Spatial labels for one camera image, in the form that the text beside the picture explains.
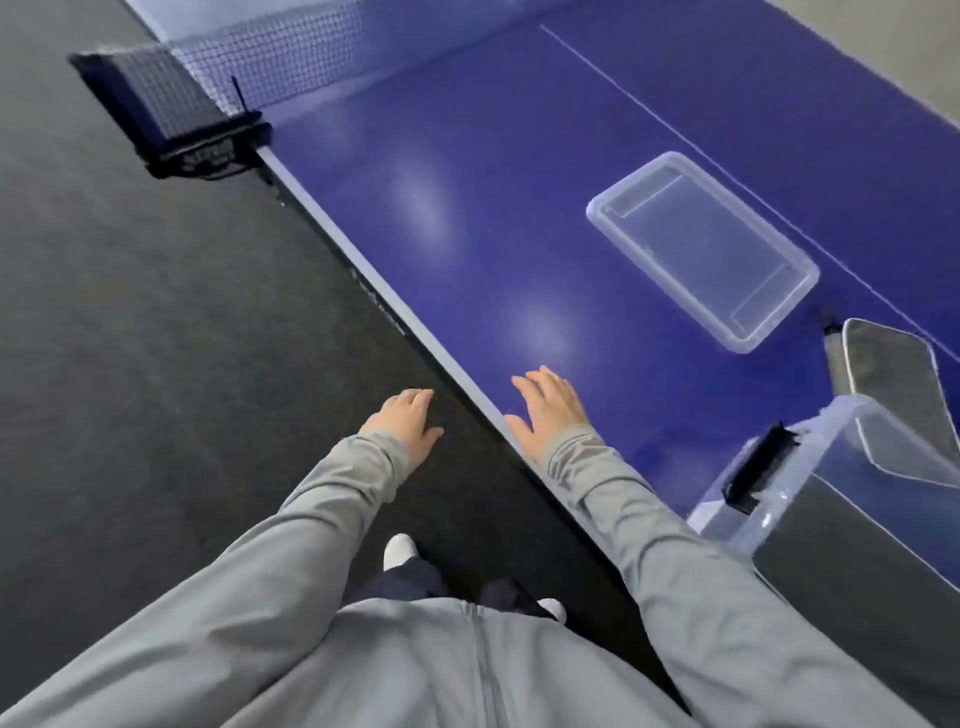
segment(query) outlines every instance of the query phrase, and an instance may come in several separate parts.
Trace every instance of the blue table surface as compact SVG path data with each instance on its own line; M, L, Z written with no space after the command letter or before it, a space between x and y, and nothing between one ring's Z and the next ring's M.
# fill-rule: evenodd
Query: blue table surface
M830 401L823 309L928 336L960 400L960 134L762 0L579 3L267 112L276 157L497 408L549 365L682 514L748 438ZM754 352L586 218L668 150L821 268Z

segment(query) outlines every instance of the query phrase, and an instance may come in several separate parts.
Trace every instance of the grey jacket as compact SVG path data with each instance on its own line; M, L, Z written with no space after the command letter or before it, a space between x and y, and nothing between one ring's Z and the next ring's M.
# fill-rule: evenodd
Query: grey jacket
M547 463L609 540L693 717L550 619L456 599L339 609L350 560L410 470L400 442L358 435L0 726L927 725L693 534L592 429L562 433Z

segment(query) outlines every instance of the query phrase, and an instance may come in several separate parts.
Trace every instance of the white sneaker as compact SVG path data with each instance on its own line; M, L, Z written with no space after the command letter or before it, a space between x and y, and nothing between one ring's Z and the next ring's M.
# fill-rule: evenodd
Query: white sneaker
M553 619L560 624L566 624L566 609L559 601L556 599L540 599L537 603L549 612Z
M383 549L383 570L393 569L406 564L415 556L420 556L417 551L417 545L414 540L405 533L398 533L387 542L387 547Z

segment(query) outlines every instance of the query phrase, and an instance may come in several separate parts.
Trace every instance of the grey sleeve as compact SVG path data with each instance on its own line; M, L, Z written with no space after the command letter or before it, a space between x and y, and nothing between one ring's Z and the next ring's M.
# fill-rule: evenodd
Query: grey sleeve
M545 462L612 547L651 644L704 725L929 725L695 534L591 427L561 433Z
M393 437L342 441L276 515L23 698L0 726L222 724L324 637L350 561L409 467Z

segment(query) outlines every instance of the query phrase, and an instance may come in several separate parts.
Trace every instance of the jacket zipper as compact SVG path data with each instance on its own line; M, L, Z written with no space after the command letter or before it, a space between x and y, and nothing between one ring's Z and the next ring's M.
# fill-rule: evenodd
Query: jacket zipper
M484 630L483 620L480 618L480 609L476 604L469 604L470 619L477 638L477 654L480 663L480 687L483 690L483 703L487 713L487 725L490 728L509 728L507 723L506 707L503 704L503 692L500 682L496 679L490 667L490 643L487 632Z

